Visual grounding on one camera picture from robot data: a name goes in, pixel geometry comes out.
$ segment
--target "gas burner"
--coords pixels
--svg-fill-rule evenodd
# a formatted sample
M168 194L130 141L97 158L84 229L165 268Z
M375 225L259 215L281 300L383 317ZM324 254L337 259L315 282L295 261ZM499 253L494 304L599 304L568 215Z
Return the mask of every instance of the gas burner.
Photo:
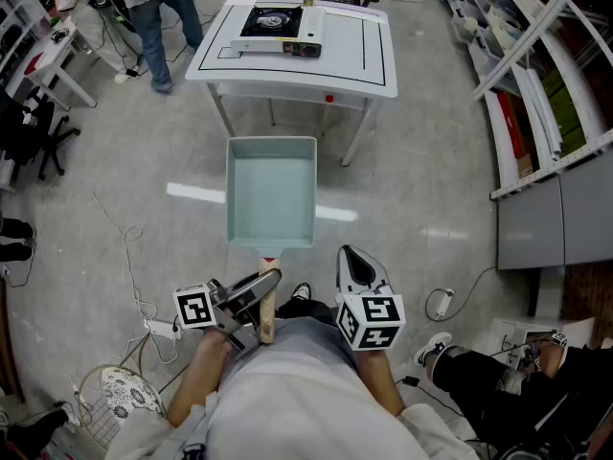
M303 9L259 9L249 13L241 36L297 37Z
M289 22L289 17L284 13L271 12L262 17L258 17L257 22L263 29L278 31Z

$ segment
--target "table leg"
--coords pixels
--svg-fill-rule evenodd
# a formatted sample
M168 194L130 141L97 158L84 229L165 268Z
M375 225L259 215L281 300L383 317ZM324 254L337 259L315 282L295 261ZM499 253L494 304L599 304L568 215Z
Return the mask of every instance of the table leg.
M357 150L357 146L362 141L362 138L371 126L371 119L376 114L380 104L381 100L379 99L368 99L366 101L366 106L362 110L362 117L360 118L360 123L357 126L357 130L353 136L352 143L349 145L347 153L341 160L341 165L343 167L347 167L351 163L353 156L355 155L355 151Z
M73 90L73 92L75 92L75 94L81 97L81 99L87 105L89 105L90 107L96 107L97 103L96 101L94 101L94 99L92 99L92 96L85 92L85 90L78 83L76 83L70 75L66 73L66 71L61 67L59 63L56 63L53 66L53 70L54 72L56 72L56 75L59 77L59 79L66 83L66 85L68 85Z
M317 138L319 135L321 135L321 137L323 138L326 134L326 132L324 131L324 121L326 120L327 112L328 108L326 107L326 104L320 104L317 125L315 126L315 138Z
M40 90L47 94L49 99L59 105L62 109L64 109L65 111L70 110L70 107L66 105L66 103L64 103L56 94L53 93L53 91L49 87L44 85L41 81L38 81L38 79L33 78L31 76L27 76L27 79L30 80L34 85L40 87Z
M228 118L228 114L226 113L226 109L223 107L221 103L221 98L219 94L217 94L217 89L214 83L202 83L202 93L204 97L209 100L209 104L211 106L211 112L215 115L219 125L221 126L221 130L226 138L230 139L234 134L234 130L232 129L232 125L230 124L230 119Z
M275 111L272 108L272 99L268 98L268 119L270 120L270 125L273 127L275 125Z

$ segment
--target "power strip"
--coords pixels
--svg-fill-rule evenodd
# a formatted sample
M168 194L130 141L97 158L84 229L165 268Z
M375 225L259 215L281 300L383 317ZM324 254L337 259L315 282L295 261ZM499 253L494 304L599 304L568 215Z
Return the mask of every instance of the power strip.
M176 332L172 329L173 326L176 326ZM171 341L179 340L182 336L181 326L165 320L145 320L145 329L149 329L153 335L160 335Z

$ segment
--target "office chair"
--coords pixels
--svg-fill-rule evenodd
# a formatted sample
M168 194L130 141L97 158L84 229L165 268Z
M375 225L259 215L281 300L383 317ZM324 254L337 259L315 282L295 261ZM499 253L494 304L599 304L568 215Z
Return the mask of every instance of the office chair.
M19 165L25 165L30 159L34 162L38 153L43 150L44 155L38 178L45 180L45 167L49 158L54 161L57 173L64 175L64 169L59 165L57 159L57 148L68 137L80 135L80 131L71 128L65 133L59 134L64 123L70 121L68 116L63 116L56 129L50 136L51 122L54 117L56 106L54 103L47 102L46 96L39 99L39 87L35 87L27 99L34 99L38 106L34 110L15 101L6 91L0 91L0 149L4 150L6 157L15 161ZM34 116L34 121L24 125L24 114L29 113Z

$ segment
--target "gray cabinet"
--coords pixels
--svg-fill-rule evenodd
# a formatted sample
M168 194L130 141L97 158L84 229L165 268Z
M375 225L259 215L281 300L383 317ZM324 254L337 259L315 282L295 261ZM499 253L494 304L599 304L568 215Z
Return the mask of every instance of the gray cabinet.
M613 150L498 203L498 268L613 259Z
M498 268L564 264L562 200L557 177L498 203Z
M568 265L613 259L613 150L560 176Z

